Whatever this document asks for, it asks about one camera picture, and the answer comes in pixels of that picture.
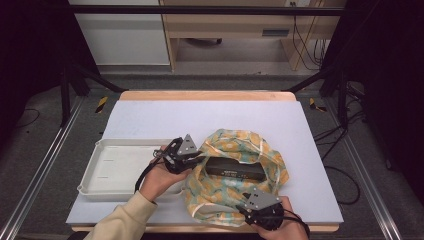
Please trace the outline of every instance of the white tray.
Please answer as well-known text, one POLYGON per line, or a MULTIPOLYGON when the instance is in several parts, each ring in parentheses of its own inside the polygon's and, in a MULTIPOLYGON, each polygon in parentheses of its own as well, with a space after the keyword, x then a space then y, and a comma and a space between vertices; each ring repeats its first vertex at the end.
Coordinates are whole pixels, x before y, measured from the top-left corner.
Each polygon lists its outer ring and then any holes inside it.
MULTIPOLYGON (((172 139, 102 139, 96 143, 78 191, 90 200, 127 201, 153 151, 172 139)), ((179 194, 182 183, 167 194, 179 194)))

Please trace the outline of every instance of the person's left hand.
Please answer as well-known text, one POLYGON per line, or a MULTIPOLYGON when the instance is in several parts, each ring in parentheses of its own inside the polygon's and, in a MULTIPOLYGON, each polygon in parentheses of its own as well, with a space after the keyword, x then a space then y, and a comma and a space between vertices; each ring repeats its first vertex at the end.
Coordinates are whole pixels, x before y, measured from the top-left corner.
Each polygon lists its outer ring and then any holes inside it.
POLYGON ((180 174, 173 174, 166 169, 163 159, 159 160, 158 164, 150 170, 144 178, 143 184, 139 192, 147 200, 153 202, 157 197, 162 195, 174 183, 186 179, 192 169, 187 169, 180 174))

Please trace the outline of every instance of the beige sleeve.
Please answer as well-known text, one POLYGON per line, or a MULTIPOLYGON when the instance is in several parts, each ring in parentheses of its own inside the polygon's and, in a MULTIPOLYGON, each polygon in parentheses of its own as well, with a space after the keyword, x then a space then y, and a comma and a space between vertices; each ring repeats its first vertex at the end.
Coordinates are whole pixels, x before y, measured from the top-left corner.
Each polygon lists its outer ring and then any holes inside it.
POLYGON ((97 223, 84 240, 139 240, 146 229, 147 220, 156 208, 156 204, 137 192, 125 205, 117 206, 110 215, 97 223))

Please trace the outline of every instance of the white tabletop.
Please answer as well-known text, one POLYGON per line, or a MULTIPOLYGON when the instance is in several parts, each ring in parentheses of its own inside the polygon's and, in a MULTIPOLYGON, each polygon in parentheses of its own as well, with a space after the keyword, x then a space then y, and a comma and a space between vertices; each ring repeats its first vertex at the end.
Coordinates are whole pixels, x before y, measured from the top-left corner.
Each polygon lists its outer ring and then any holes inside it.
MULTIPOLYGON (((339 206, 297 101, 118 101, 103 139, 174 139, 190 134, 199 147, 217 129, 250 130, 279 151, 290 179, 279 191, 309 224, 343 222, 339 206)), ((67 219, 95 224, 119 202, 94 202, 79 195, 67 219)), ((148 223, 197 224, 182 197, 162 199, 148 223)))

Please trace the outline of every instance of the person's right hand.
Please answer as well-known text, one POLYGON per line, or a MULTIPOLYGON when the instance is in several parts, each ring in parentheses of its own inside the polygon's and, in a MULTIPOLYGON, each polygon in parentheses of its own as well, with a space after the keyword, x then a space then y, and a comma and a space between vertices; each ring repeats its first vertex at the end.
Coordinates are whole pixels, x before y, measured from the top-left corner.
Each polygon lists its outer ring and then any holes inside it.
MULTIPOLYGON (((283 208, 293 212, 288 197, 280 197, 283 208)), ((289 212, 285 212, 287 217, 296 217, 289 212)), ((259 234, 259 236, 267 240, 307 240, 308 235, 303 226, 295 221, 284 220, 281 226, 274 231, 268 231, 258 225, 252 224, 252 228, 259 234)))

